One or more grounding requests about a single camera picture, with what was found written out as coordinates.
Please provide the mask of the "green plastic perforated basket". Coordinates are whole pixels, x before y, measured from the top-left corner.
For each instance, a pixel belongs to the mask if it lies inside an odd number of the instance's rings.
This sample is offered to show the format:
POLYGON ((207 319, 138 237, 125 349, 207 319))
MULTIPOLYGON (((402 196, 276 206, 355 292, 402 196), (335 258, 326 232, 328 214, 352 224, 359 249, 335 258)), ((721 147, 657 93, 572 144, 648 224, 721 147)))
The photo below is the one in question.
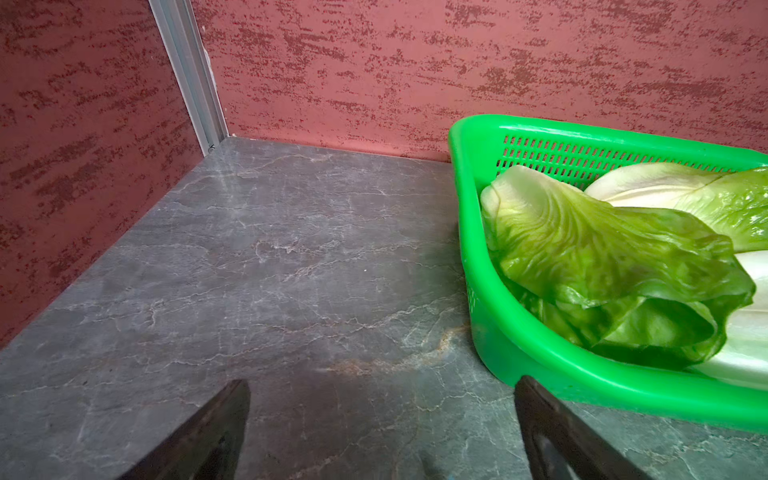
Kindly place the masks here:
POLYGON ((743 148, 508 115, 475 115, 448 134, 472 340, 490 372, 514 385, 529 375, 582 403, 765 433, 767 394, 694 373, 609 360, 579 348, 532 316, 504 285, 486 246, 479 196, 514 165, 585 188, 609 170, 672 162, 710 171, 764 166, 743 148))

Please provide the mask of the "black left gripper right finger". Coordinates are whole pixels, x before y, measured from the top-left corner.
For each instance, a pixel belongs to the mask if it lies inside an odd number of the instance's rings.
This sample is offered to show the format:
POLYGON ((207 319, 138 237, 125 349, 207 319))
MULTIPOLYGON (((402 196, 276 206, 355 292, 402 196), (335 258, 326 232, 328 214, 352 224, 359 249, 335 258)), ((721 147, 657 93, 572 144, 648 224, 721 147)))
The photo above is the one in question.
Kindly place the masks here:
POLYGON ((521 377, 514 400, 534 479, 649 477, 533 377, 521 377))

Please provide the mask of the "chinese cabbage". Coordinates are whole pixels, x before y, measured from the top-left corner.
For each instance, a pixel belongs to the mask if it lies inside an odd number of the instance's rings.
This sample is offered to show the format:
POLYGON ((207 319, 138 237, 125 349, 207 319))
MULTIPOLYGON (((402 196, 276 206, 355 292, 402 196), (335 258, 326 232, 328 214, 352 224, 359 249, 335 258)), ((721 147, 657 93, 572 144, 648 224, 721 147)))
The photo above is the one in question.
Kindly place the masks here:
POLYGON ((490 257, 518 302, 572 344, 680 370, 714 357, 756 284, 694 215, 616 207, 514 166, 480 194, 490 257))
POLYGON ((732 385, 767 390, 767 251, 736 258, 756 284, 753 303, 729 317, 722 349, 692 370, 732 385))
POLYGON ((616 207, 687 212, 741 252, 767 248, 767 168, 711 172, 675 163, 641 163, 613 170, 586 193, 616 207))

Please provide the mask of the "aluminium left corner post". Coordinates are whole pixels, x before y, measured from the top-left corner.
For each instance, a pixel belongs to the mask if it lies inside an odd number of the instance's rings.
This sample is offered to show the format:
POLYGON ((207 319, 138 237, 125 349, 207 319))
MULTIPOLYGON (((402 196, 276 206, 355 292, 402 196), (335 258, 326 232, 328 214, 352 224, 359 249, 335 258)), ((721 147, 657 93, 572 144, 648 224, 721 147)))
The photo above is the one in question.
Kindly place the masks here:
POLYGON ((149 5, 196 138, 208 155, 229 137, 229 130, 192 2, 150 0, 149 5))

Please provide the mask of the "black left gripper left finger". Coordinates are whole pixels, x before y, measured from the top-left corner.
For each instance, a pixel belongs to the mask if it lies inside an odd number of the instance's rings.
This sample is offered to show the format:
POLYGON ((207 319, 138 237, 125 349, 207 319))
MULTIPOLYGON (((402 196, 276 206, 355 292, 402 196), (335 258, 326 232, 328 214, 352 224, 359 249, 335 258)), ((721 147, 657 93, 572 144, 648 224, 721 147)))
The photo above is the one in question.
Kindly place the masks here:
POLYGON ((249 409, 248 383, 245 380, 229 382, 121 477, 234 478, 249 409))

